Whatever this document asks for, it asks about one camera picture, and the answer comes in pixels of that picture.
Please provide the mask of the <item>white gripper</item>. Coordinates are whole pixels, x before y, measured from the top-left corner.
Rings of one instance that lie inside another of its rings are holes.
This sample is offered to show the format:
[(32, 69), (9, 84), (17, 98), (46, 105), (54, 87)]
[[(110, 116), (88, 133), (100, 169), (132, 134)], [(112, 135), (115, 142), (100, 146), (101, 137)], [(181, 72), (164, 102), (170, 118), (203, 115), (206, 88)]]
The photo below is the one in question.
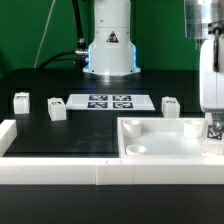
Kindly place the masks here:
[(200, 52), (200, 106), (212, 113), (214, 131), (224, 131), (224, 38), (219, 39), (219, 71), (213, 70), (214, 40), (205, 40)]

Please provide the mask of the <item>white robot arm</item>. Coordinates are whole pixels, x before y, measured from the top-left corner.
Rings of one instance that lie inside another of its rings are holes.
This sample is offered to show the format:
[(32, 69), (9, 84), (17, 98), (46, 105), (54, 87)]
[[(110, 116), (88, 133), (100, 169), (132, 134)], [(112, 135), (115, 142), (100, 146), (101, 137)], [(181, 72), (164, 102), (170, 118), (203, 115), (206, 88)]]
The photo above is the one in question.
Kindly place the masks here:
[[(105, 81), (140, 71), (130, 40), (130, 0), (94, 0), (95, 36), (83, 72)], [(224, 132), (224, 0), (184, 0), (185, 35), (201, 41), (200, 106)]]

